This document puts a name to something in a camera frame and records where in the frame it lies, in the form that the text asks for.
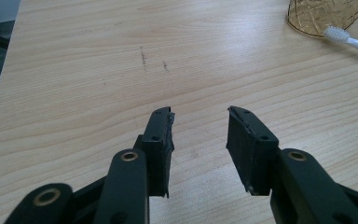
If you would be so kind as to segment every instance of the white toothbrush head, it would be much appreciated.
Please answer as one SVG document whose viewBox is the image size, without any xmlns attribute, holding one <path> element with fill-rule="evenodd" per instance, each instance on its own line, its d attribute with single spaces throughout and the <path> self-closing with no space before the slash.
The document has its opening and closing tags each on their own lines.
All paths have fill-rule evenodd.
<svg viewBox="0 0 358 224">
<path fill-rule="evenodd" d="M 343 29 L 329 26 L 324 30 L 324 37 L 334 42 L 346 43 L 351 36 Z"/>
</svg>

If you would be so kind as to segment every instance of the wood grain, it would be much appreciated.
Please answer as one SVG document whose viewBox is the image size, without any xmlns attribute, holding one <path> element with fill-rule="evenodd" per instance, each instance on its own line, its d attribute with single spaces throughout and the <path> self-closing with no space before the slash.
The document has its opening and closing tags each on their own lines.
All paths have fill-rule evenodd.
<svg viewBox="0 0 358 224">
<path fill-rule="evenodd" d="M 225 149 L 230 105 L 358 190 L 358 51 L 292 30 L 288 4 L 22 0 L 0 80 L 0 223 L 32 189 L 106 175 L 166 105 L 171 198 L 151 200 L 151 223 L 274 222 Z"/>
</svg>

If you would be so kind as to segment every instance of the toothbrush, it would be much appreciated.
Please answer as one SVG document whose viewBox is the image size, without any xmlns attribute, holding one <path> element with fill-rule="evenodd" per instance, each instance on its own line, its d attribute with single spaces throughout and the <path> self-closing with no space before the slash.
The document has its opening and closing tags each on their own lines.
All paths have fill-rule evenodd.
<svg viewBox="0 0 358 224">
<path fill-rule="evenodd" d="M 334 26 L 327 27 L 324 30 L 324 37 L 333 42 L 348 44 L 358 49 L 358 39 L 351 38 L 348 32 L 340 28 Z"/>
</svg>

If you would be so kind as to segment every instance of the light wood surface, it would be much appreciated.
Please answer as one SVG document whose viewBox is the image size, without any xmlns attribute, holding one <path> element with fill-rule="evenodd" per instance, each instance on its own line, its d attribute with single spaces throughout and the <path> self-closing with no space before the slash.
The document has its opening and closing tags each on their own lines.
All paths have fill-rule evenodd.
<svg viewBox="0 0 358 224">
<path fill-rule="evenodd" d="M 106 175 L 166 105 L 171 198 L 151 199 L 151 223 L 274 223 L 226 150 L 230 105 L 358 190 L 358 51 L 294 31 L 288 4 L 22 0 L 0 80 L 0 223 L 32 189 Z"/>
</svg>

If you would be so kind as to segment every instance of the screw hole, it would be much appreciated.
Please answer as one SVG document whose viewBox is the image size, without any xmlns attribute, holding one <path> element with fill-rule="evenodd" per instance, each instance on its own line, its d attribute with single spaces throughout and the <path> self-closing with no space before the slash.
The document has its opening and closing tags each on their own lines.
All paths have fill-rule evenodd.
<svg viewBox="0 0 358 224">
<path fill-rule="evenodd" d="M 295 161 L 305 161 L 307 159 L 307 157 L 304 154 L 294 151 L 289 152 L 289 157 Z"/>
<path fill-rule="evenodd" d="M 127 217 L 128 217 L 127 214 L 124 213 L 124 212 L 114 213 L 110 217 L 110 223 L 111 224 L 123 224 L 123 223 L 126 223 Z"/>
<path fill-rule="evenodd" d="M 135 152 L 127 152 L 121 155 L 123 161 L 135 161 L 138 158 L 138 154 Z"/>
<path fill-rule="evenodd" d="M 58 189 L 45 189 L 34 197 L 35 206 L 45 206 L 54 203 L 61 195 Z"/>
<path fill-rule="evenodd" d="M 333 214 L 333 219 L 335 221 L 337 221 L 338 223 L 342 223 L 342 224 L 352 224 L 353 221 L 350 217 L 348 217 L 345 214 L 342 213 L 335 213 Z"/>
</svg>

